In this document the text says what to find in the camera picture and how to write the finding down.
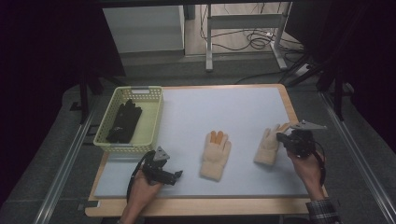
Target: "yellow basket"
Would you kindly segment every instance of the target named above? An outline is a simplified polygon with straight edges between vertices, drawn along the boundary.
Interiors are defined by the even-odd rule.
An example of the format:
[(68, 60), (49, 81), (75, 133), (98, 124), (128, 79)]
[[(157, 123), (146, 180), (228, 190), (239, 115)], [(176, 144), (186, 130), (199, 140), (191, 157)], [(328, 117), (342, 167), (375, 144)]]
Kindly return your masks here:
[[(134, 130), (134, 136), (129, 144), (109, 143), (106, 137), (113, 126), (119, 107), (130, 99), (136, 106), (142, 108), (142, 114)], [(144, 154), (153, 150), (157, 143), (162, 112), (162, 87), (118, 87), (113, 92), (98, 132), (93, 139), (93, 144), (107, 152)]]

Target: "sleeve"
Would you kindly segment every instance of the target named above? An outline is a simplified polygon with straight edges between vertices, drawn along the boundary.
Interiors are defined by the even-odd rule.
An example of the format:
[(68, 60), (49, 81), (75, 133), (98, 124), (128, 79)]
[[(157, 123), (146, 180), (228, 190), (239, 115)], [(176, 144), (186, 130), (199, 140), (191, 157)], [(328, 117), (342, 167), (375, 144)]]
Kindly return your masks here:
[(309, 219), (313, 224), (342, 223), (330, 199), (312, 201), (307, 203), (306, 207), (309, 212)]

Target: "human hand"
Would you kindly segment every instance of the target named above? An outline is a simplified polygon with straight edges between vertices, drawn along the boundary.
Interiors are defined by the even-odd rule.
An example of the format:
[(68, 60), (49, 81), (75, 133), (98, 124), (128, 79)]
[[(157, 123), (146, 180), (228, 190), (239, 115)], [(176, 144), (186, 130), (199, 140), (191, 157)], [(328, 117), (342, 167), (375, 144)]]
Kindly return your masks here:
[(231, 151), (231, 142), (228, 135), (222, 131), (212, 131), (206, 136), (204, 161), (201, 166), (202, 176), (221, 180), (222, 172)]
[(277, 149), (279, 142), (276, 139), (277, 133), (283, 133), (289, 128), (289, 124), (285, 123), (279, 128), (279, 124), (275, 125), (273, 129), (265, 129), (259, 148), (254, 157), (255, 162), (273, 165), (276, 160)]
[(293, 163), (294, 171), (303, 180), (310, 199), (312, 201), (323, 200), (325, 196), (320, 185), (321, 171), (317, 158), (313, 154), (306, 158), (298, 158), (290, 151), (287, 153)]
[(141, 170), (137, 171), (128, 204), (122, 212), (120, 223), (134, 223), (139, 213), (155, 198), (162, 186), (162, 183), (150, 185), (143, 172)]

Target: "beige glove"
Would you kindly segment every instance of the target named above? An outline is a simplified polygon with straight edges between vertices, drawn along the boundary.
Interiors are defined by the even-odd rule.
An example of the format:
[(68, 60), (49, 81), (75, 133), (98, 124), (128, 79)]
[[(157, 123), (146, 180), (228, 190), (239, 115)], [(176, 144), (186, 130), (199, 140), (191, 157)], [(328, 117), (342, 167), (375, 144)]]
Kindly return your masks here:
[(277, 149), (279, 147), (276, 134), (285, 132), (290, 125), (285, 123), (282, 127), (279, 128), (279, 126), (279, 124), (275, 125), (272, 130), (268, 128), (265, 129), (256, 156), (254, 157), (255, 162), (274, 165)]
[(207, 178), (221, 180), (225, 163), (231, 151), (231, 142), (228, 135), (222, 131), (216, 134), (212, 131), (206, 136), (204, 161), (201, 166), (200, 174)]

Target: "gray floor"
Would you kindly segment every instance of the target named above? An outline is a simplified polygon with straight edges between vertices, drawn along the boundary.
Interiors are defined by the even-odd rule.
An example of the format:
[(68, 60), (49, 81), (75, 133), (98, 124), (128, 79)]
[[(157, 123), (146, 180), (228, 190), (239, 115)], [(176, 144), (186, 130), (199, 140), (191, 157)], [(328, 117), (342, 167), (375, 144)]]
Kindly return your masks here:
[[(204, 57), (182, 57), (180, 55), (156, 56), (122, 55), (127, 77), (120, 80), (130, 85), (191, 86), (191, 85), (232, 85), (244, 77), (256, 76), (239, 84), (277, 83), (281, 78), (272, 54), (216, 55), (214, 71), (205, 72)], [(299, 119), (306, 119), (326, 125), (329, 129), (315, 133), (316, 140), (326, 149), (327, 178), (325, 186), (332, 197), (344, 223), (377, 224), (387, 223), (379, 208), (372, 190), (361, 174), (359, 165), (354, 161), (341, 134), (332, 120), (328, 107), (316, 91), (317, 77), (312, 77), (294, 88), (288, 94)], [(98, 99), (98, 107), (91, 124), (99, 124), (117, 86), (105, 79), (106, 87)], [(72, 145), (79, 128), (79, 111), (70, 111), (73, 102), (78, 102), (78, 88), (64, 94), (63, 108), (54, 122), (51, 131), (0, 211), (0, 223), (33, 223), (54, 177)], [(396, 166), (395, 154), (380, 136), (355, 110), (345, 97), (343, 99), (345, 125), (359, 146), (367, 163), (373, 170), (380, 185), (392, 201), (396, 199), (396, 181), (392, 173)], [(76, 161), (65, 185), (60, 189), (59, 200), (55, 201), (49, 213), (48, 223), (111, 223), (111, 218), (93, 218), (84, 215), (81, 206), (86, 202), (92, 182), (102, 157), (102, 150), (90, 145), (92, 137), (83, 139), (84, 144), (78, 151)], [(278, 223), (269, 217), (252, 217), (257, 223)], [(207, 223), (199, 218), (196, 222)], [(171, 222), (183, 222), (173, 219)], [(234, 223), (245, 223), (234, 219)]]

